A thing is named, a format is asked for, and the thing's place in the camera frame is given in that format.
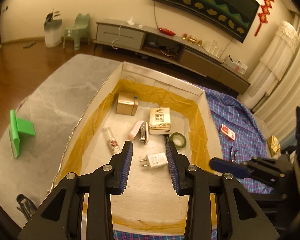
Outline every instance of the metal screw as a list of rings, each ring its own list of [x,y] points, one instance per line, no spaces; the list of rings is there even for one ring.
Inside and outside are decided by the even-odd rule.
[[[232,179],[233,178],[233,175],[229,172],[223,174],[223,176],[225,176],[226,179]]]
[[[189,171],[196,171],[197,170],[197,166],[195,166],[195,165],[189,165],[188,166],[188,170]]]
[[[67,179],[74,179],[75,178],[75,173],[70,172],[67,174]]]
[[[102,167],[102,169],[103,169],[104,171],[110,171],[110,170],[112,169],[112,166],[109,165],[109,164],[106,164],[105,166]]]

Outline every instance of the tv screen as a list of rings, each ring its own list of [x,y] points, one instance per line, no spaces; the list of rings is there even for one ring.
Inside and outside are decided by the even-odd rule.
[[[259,8],[256,0],[154,0],[186,10],[243,42]]]

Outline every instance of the red and white box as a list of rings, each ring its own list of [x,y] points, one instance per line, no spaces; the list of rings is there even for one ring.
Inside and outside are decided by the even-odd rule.
[[[230,130],[230,129],[229,129],[228,127],[226,127],[224,124],[221,125],[220,132],[221,132],[223,135],[227,136],[228,139],[229,139],[230,141],[234,141],[234,139],[235,139],[235,132],[232,131],[232,130]]]

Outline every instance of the blue plaid fabric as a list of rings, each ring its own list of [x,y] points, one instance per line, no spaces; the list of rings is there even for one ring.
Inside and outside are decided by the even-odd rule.
[[[237,163],[248,161],[253,156],[267,158],[266,140],[263,137],[251,112],[239,101],[231,96],[214,90],[199,88],[205,91],[211,115],[217,130],[221,125],[229,127],[235,132],[235,141],[228,140],[219,134],[223,159],[230,160],[230,147],[239,150],[236,153]],[[239,179],[243,186],[251,193],[269,194],[273,188],[254,179]],[[115,240],[183,240],[184,236],[146,236],[130,234],[114,230]],[[217,230],[211,231],[211,239],[217,240]]]

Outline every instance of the beige wall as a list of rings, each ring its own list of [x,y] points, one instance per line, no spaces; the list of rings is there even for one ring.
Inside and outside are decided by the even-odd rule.
[[[263,0],[257,1],[260,4],[264,3]],[[2,7],[8,5],[9,8],[2,14],[2,42],[43,36],[43,22],[53,8],[60,10],[63,27],[72,25],[78,13],[90,13],[92,38],[96,35],[94,22],[105,18],[126,21],[134,14],[134,22],[155,27],[153,4],[151,0],[5,0]],[[179,36],[188,33],[203,41],[216,40],[222,49],[232,38],[199,17],[158,2],[156,17],[159,27],[168,28]],[[240,59],[248,66],[245,76],[249,76],[282,20],[292,22],[292,15],[280,0],[275,0],[268,16],[269,23],[261,27],[258,36],[254,36],[259,25],[257,16],[244,43],[234,39],[223,57],[231,55],[234,59]]]

